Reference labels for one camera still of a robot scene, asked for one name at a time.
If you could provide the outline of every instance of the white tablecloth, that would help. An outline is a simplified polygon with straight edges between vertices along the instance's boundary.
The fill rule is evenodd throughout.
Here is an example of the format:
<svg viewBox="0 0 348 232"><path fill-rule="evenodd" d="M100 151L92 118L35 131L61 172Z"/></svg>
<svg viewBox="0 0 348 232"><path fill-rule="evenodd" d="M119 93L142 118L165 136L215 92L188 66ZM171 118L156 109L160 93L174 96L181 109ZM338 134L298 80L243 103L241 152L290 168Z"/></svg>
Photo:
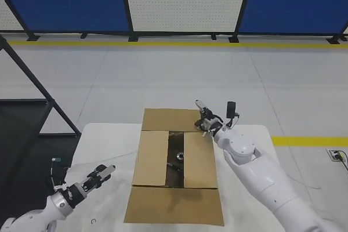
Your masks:
<svg viewBox="0 0 348 232"><path fill-rule="evenodd" d="M284 231L273 214L251 196L229 168L216 144L215 158L222 202L224 227L198 224L124 223L131 190L141 124L88 124L75 151L66 182L71 185L86 178L99 164L116 165L111 179L93 190L65 220L57 232L71 231ZM267 128L236 125L238 133L252 136L260 147L277 160Z"/></svg>

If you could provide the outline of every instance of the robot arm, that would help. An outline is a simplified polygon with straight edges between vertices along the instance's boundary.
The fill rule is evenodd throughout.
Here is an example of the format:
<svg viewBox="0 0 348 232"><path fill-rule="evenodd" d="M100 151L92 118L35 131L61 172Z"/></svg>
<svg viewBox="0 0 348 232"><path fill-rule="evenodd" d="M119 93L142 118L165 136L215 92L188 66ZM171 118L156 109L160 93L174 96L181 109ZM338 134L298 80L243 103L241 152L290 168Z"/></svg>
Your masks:
<svg viewBox="0 0 348 232"><path fill-rule="evenodd" d="M229 123L225 125L201 101L196 100L195 103L201 115L195 126L213 136L241 183L274 214L287 232L340 231L329 226L298 197L279 164L251 138L231 130ZM235 103L229 103L227 108L227 117L231 122L235 114L229 111L235 111Z"/></svg>
<svg viewBox="0 0 348 232"><path fill-rule="evenodd" d="M54 232L56 220L65 220L73 209L94 189L111 178L115 166L99 165L88 174L81 183L74 183L65 190L58 190L46 198L43 210L29 211L18 219L9 218L1 227L0 232Z"/></svg>

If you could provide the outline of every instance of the cardboard box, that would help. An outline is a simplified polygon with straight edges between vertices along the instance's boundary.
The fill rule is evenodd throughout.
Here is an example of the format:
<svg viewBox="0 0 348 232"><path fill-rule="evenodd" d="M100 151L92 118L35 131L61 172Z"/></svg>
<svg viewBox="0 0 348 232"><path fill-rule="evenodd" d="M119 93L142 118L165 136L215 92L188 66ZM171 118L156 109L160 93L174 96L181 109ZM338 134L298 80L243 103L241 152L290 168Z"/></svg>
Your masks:
<svg viewBox="0 0 348 232"><path fill-rule="evenodd" d="M125 223L224 226L213 142L196 130L199 118L198 110L145 109Z"/></svg>

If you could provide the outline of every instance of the gray floor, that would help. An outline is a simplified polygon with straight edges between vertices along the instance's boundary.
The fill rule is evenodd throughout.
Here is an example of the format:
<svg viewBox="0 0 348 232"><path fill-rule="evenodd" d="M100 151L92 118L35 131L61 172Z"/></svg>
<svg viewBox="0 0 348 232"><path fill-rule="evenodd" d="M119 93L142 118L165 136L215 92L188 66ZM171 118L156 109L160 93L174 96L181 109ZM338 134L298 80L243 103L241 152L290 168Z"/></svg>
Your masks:
<svg viewBox="0 0 348 232"><path fill-rule="evenodd" d="M145 107L195 108L202 99L221 117L237 101L239 124L265 125L272 136L348 136L348 50L14 48L80 130L139 123ZM41 94L1 52L0 98L18 97ZM52 112L43 132L55 131L70 130ZM348 231L348 174L325 149L276 147L296 191Z"/></svg>

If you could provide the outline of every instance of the power strip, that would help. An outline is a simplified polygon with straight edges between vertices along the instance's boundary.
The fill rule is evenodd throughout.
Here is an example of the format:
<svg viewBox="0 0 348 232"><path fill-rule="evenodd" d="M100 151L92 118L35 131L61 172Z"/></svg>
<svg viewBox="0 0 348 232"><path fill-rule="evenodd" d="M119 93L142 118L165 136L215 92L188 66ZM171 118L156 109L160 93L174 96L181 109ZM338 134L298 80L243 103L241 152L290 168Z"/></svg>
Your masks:
<svg viewBox="0 0 348 232"><path fill-rule="evenodd" d="M343 162L346 162L346 158L343 156L343 154L340 153L340 151L327 148L326 152L329 155L332 162L340 162L340 159L335 158L335 155L337 154L339 154L343 158Z"/></svg>

